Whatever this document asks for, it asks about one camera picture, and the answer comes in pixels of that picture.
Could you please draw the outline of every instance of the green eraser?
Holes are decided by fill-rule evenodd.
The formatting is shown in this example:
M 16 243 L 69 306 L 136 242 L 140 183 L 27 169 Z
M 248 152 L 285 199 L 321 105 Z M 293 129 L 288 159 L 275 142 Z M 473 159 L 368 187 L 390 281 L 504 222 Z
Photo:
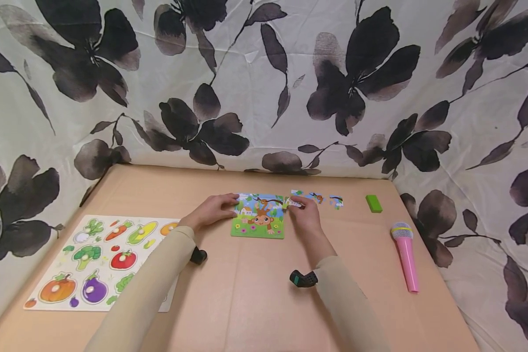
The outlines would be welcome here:
M 368 202 L 372 213 L 380 213 L 383 211 L 383 208 L 381 207 L 381 204 L 379 204 L 379 200 L 375 194 L 368 194 L 366 196 L 366 201 Z

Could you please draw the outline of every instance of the broccoli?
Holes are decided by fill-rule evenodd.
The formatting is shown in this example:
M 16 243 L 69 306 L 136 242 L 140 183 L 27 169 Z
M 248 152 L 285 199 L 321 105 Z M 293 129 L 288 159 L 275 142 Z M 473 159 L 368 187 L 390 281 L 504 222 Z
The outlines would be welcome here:
M 73 245 L 67 245 L 65 248 L 63 248 L 63 252 L 65 253 L 65 255 L 67 255 L 68 253 L 74 251 L 74 246 Z
M 76 270 L 82 271 L 86 269 L 88 263 L 92 260 L 98 260 L 102 255 L 102 248 L 98 245 L 85 245 L 80 248 L 78 252 L 74 253 L 72 260 L 78 260 L 78 267 Z
M 135 274 L 131 273 L 126 277 L 123 277 L 118 283 L 115 284 L 115 292 L 122 293 L 123 289 L 129 284 Z

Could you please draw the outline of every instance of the microphone grille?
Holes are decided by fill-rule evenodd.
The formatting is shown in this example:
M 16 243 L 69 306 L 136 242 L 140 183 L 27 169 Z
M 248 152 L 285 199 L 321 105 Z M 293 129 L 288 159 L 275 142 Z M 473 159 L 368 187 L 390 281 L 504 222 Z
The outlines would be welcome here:
M 391 236 L 393 238 L 397 239 L 399 237 L 413 237 L 413 230 L 406 222 L 397 222 L 393 225 L 393 228 L 391 229 Z

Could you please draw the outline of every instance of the beige sleeve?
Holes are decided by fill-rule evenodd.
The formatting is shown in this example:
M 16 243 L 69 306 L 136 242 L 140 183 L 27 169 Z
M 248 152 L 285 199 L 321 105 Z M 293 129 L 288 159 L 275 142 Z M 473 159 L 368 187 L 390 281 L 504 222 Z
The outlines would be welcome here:
M 141 266 L 86 346 L 86 352 L 135 352 L 160 304 L 194 251 L 194 231 L 172 230 Z
M 383 329 L 356 281 L 338 256 L 324 258 L 315 269 L 317 292 L 344 342 L 354 352 L 390 351 Z

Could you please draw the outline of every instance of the floral fabric backdrop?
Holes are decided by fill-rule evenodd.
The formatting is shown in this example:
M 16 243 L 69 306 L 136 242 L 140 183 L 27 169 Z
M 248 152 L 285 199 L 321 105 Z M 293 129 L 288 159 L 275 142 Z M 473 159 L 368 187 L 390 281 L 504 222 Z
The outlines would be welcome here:
M 528 0 L 0 0 L 0 315 L 115 163 L 389 178 L 528 351 Z

